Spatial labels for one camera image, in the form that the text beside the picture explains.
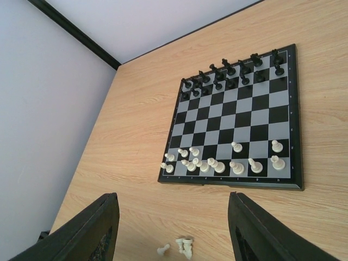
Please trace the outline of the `white pawn c file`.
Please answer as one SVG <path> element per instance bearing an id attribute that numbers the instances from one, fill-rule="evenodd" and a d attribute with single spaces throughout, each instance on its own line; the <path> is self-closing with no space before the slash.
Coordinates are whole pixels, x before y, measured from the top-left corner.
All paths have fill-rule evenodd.
<path id="1" fill-rule="evenodd" d="M 197 157 L 200 154 L 200 150 L 198 148 L 195 148 L 195 147 L 190 147 L 189 151 L 191 152 L 191 154 L 194 157 Z"/>

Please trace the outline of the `white lying chess piece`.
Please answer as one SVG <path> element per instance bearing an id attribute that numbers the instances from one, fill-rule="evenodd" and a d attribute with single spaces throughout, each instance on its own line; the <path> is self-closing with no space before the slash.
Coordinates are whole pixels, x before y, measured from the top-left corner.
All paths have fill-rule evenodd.
<path id="1" fill-rule="evenodd" d="M 157 254 L 159 254 L 160 256 L 163 256 L 169 248 L 170 248 L 170 244 L 166 244 L 163 247 L 159 247 L 157 248 Z"/>

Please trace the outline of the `black chess pieces row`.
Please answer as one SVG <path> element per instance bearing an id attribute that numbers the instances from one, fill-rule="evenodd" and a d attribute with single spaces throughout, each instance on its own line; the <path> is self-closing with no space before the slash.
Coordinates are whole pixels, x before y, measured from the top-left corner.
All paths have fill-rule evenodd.
<path id="1" fill-rule="evenodd" d="M 280 84 L 285 82 L 288 76 L 288 55 L 286 50 L 274 49 L 263 55 L 253 53 L 250 59 L 238 60 L 235 64 L 222 59 L 221 68 L 214 64 L 209 68 L 207 72 L 199 71 L 195 76 L 182 78 L 179 91 L 181 102 L 211 95 L 213 90 L 249 90 L 253 86 L 259 90 L 259 87 L 266 83 L 269 85 L 269 91 L 279 91 Z"/>

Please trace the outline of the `black aluminium frame rail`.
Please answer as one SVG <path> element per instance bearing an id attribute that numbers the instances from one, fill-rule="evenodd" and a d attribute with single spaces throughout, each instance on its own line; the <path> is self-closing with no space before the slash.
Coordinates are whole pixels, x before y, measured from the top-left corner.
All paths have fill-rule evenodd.
<path id="1" fill-rule="evenodd" d="M 44 0 L 28 0 L 30 4 L 35 6 L 53 22 L 59 25 L 63 30 L 68 32 L 72 37 L 89 49 L 93 54 L 97 55 L 105 63 L 114 70 L 117 70 L 121 63 L 113 58 L 107 51 L 98 45 L 92 38 L 87 36 L 82 30 L 75 26 L 69 19 L 62 15 L 56 8 Z"/>

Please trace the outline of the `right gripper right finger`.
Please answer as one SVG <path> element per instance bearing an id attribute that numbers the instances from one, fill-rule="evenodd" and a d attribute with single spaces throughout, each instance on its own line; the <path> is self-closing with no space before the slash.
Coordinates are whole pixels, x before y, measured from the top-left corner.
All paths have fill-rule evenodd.
<path id="1" fill-rule="evenodd" d="M 228 225 L 235 260 L 337 260 L 241 192 L 230 193 Z"/>

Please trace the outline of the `white king piece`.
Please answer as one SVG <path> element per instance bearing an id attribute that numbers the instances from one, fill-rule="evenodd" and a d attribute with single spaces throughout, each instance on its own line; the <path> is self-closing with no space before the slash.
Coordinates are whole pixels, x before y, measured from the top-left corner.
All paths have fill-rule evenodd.
<path id="1" fill-rule="evenodd" d="M 231 161 L 229 163 L 229 166 L 232 169 L 233 173 L 236 175 L 242 175 L 245 172 L 245 167 L 243 166 L 242 163 Z"/>

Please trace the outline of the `white pawn b file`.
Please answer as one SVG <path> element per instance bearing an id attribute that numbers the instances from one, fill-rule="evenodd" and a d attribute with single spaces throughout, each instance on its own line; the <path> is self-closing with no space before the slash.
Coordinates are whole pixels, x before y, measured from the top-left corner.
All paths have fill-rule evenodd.
<path id="1" fill-rule="evenodd" d="M 183 150 L 181 148 L 178 149 L 178 153 L 181 155 L 181 157 L 185 158 L 188 156 L 188 151 L 187 150 Z"/>

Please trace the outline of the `white pawn a file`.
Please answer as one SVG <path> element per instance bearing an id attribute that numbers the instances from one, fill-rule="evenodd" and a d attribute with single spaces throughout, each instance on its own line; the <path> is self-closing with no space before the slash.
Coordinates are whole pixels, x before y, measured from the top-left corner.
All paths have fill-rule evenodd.
<path id="1" fill-rule="evenodd" d="M 164 156 L 165 156 L 166 160 L 169 162 L 176 161 L 176 157 L 174 154 L 166 153 L 166 154 L 164 154 Z"/>

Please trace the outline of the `white pawn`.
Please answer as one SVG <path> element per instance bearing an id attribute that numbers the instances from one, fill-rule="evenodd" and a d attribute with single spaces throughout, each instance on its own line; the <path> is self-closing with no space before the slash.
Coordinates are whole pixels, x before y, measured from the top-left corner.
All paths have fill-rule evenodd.
<path id="1" fill-rule="evenodd" d="M 237 142 L 233 141 L 231 143 L 231 145 L 232 145 L 233 151 L 236 152 L 236 153 L 239 153 L 239 152 L 241 152 L 243 150 L 243 146 L 240 143 L 237 143 Z"/>

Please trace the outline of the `white queen piece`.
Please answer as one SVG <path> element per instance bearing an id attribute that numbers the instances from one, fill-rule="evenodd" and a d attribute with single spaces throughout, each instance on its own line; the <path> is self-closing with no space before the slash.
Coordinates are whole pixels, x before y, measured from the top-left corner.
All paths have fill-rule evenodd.
<path id="1" fill-rule="evenodd" d="M 223 173 L 225 171 L 225 165 L 223 162 L 217 161 L 214 158 L 208 158 L 207 163 L 211 166 L 215 172 Z"/>

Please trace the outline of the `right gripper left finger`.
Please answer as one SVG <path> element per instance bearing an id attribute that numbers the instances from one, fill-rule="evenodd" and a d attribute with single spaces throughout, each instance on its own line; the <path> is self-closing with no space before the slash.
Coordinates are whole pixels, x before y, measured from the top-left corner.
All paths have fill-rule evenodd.
<path id="1" fill-rule="evenodd" d="M 103 194 L 12 260 L 113 260 L 119 218 L 117 193 Z"/>

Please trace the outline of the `black and silver chessboard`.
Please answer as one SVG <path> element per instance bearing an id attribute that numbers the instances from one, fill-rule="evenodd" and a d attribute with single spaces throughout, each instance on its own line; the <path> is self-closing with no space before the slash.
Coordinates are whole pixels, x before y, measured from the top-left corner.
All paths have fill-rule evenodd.
<path id="1" fill-rule="evenodd" d="M 266 83 L 247 90 L 213 90 L 208 96 L 180 101 L 178 90 L 171 127 L 165 145 L 165 154 L 174 154 L 176 161 L 169 162 L 163 156 L 162 162 L 174 167 L 172 173 L 160 169 L 158 182 L 185 184 L 214 184 L 230 187 L 271 188 L 303 190 L 301 120 L 299 81 L 297 75 L 297 48 L 295 44 L 279 48 L 288 55 L 288 76 L 280 84 L 280 90 L 269 91 Z M 271 142 L 279 141 L 283 151 L 272 150 Z M 243 150 L 233 151 L 232 142 L 242 144 Z M 194 157 L 190 147 L 200 150 Z M 178 149 L 188 151 L 183 158 Z M 275 170 L 271 156 L 285 161 L 283 170 Z M 217 173 L 210 166 L 208 172 L 198 167 L 193 172 L 181 163 L 194 158 L 207 162 L 214 158 L 223 162 L 225 171 Z M 263 165 L 261 173 L 253 173 L 248 158 Z M 233 173 L 231 161 L 242 163 L 245 172 Z"/>

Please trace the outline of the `white pawn h file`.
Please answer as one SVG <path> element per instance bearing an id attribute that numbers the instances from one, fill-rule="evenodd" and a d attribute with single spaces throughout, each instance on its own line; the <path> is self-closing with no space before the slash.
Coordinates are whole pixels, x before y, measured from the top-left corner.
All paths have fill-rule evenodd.
<path id="1" fill-rule="evenodd" d="M 274 152 L 280 153 L 280 152 L 283 151 L 283 145 L 282 145 L 279 141 L 273 140 L 273 141 L 271 142 L 271 144 L 272 144 L 272 150 L 273 150 Z"/>

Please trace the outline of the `white chess pieces pile centre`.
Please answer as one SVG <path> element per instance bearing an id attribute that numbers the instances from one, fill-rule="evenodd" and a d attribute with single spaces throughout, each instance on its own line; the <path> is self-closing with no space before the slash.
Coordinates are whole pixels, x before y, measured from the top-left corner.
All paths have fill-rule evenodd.
<path id="1" fill-rule="evenodd" d="M 193 255 L 193 251 L 192 251 L 193 239 L 192 238 L 179 238 L 179 239 L 176 239 L 175 242 L 177 243 L 177 245 L 179 247 L 179 252 L 181 254 L 184 254 L 185 257 L 188 260 L 190 260 L 192 258 L 192 255 Z"/>

